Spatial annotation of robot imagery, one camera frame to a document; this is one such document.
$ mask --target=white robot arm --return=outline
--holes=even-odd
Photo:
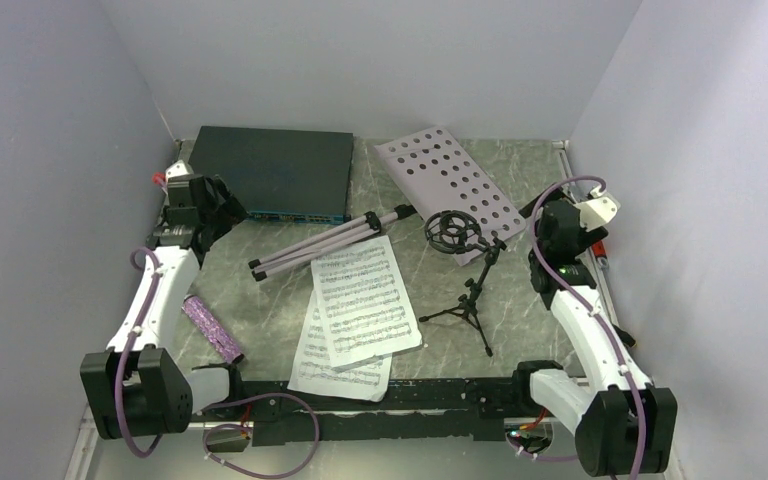
[[[167,169],[166,182],[168,205],[142,249],[148,258],[125,321],[104,352],[86,355],[81,364],[99,435],[125,437],[129,447],[131,437],[184,431],[194,412],[239,388],[236,365],[207,366],[185,376],[170,349],[205,254],[247,213],[221,180],[195,175],[183,162]],[[117,381],[117,373],[128,381]]]
[[[569,336],[587,385],[547,360],[520,363],[515,378],[526,402],[546,408],[573,433],[578,460],[591,476],[663,472],[675,427],[675,397],[669,388],[654,387],[623,345],[630,337],[602,318],[596,282],[577,258],[607,236],[604,225],[619,204],[600,189],[575,203],[558,187],[520,213],[530,216],[535,205],[542,206],[534,235],[537,251],[529,254],[531,283]],[[539,205],[547,197],[550,201]]]

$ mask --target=gray marble surface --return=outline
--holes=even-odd
[[[385,140],[356,139],[351,175],[350,212],[383,214],[409,203],[376,158],[373,145]],[[524,206],[561,178],[552,145],[546,141],[462,140],[462,146],[517,207]],[[188,158],[192,142],[185,142]],[[422,219],[414,215],[386,229],[407,285],[416,316],[457,304],[463,282],[477,278],[483,261],[458,267],[455,260],[427,246]],[[247,356],[243,377],[287,380],[313,288],[310,267],[257,283],[249,260],[292,245],[328,227],[246,221],[219,240],[208,254],[192,293],[237,339]],[[484,353],[481,339],[455,317],[420,324],[423,346],[394,355],[391,378],[509,376],[523,360],[554,359],[570,373],[580,371],[572,345],[559,323],[543,307],[529,284],[531,247],[525,233],[508,241],[508,250],[491,269],[478,301],[479,318],[495,355]],[[175,347],[179,366],[220,361],[208,341],[181,315]]]

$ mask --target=black bracket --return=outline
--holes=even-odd
[[[101,438],[121,438],[113,390],[121,353],[91,353],[81,363],[81,382]],[[172,357],[163,348],[131,352],[128,376],[139,372],[140,383],[124,387],[128,428],[135,437],[180,433],[192,416],[192,391]]]
[[[228,371],[228,397],[222,402],[231,401],[238,398],[245,398],[245,384],[240,376],[239,365],[245,359],[245,355],[240,355],[231,363],[211,363],[196,367],[193,370],[201,370],[204,368],[224,368]],[[210,413],[212,416],[220,418],[222,420],[239,420],[245,411],[244,406],[223,407],[223,408],[211,408]]]
[[[646,445],[640,473],[667,469],[678,404],[669,388],[640,390],[646,414]],[[597,392],[575,430],[575,450],[593,477],[626,475],[637,447],[638,412],[631,392],[616,387]]]
[[[189,248],[201,265],[214,242],[248,217],[219,177],[180,175],[172,178],[166,189],[169,205],[163,207],[161,225],[146,239],[151,249]]]
[[[531,216],[531,212],[534,211],[534,206],[537,205],[537,200],[540,199],[540,195],[534,197],[530,202],[528,202],[528,205],[522,207],[519,210],[519,214],[522,215],[522,218],[529,218]],[[556,200],[570,200],[570,198],[567,197],[563,190],[558,188],[552,191],[552,193],[546,197],[546,200],[544,200],[544,205]]]
[[[416,208],[414,208],[413,205],[402,204],[394,208],[393,211],[396,212],[396,216],[399,218],[399,220],[401,220],[403,218],[408,218],[416,213]]]
[[[531,360],[519,362],[513,374],[516,404],[522,409],[542,409],[531,398],[531,374],[538,370],[563,370],[564,367],[554,360]]]
[[[247,381],[240,398],[274,392],[292,393],[307,402],[317,412],[321,439],[326,441],[449,436],[501,441],[505,418],[536,416],[540,412],[540,407],[523,408],[515,402],[510,378],[390,380],[380,402],[288,392],[287,382]],[[298,404],[280,398],[271,400],[252,404],[249,418],[254,422],[253,445],[312,440],[310,416]],[[418,410],[444,413],[407,413]],[[338,414],[346,411],[361,413],[352,417]],[[205,414],[204,421],[222,420],[211,410]]]
[[[369,224],[370,228],[376,232],[381,231],[381,220],[378,218],[378,215],[376,215],[375,212],[366,212],[363,215],[366,217],[366,223]]]

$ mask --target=sheet of paper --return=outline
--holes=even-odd
[[[388,237],[320,257],[311,272],[332,366],[422,343]]]
[[[315,395],[373,402],[384,398],[390,381],[390,355],[335,370],[331,368],[325,343],[316,293],[311,293],[287,388]]]

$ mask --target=purple cylinder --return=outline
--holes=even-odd
[[[237,342],[228,335],[222,325],[213,317],[204,302],[195,295],[187,297],[181,307],[190,320],[201,330],[205,338],[219,352],[226,363],[234,363],[243,359],[243,351]]]

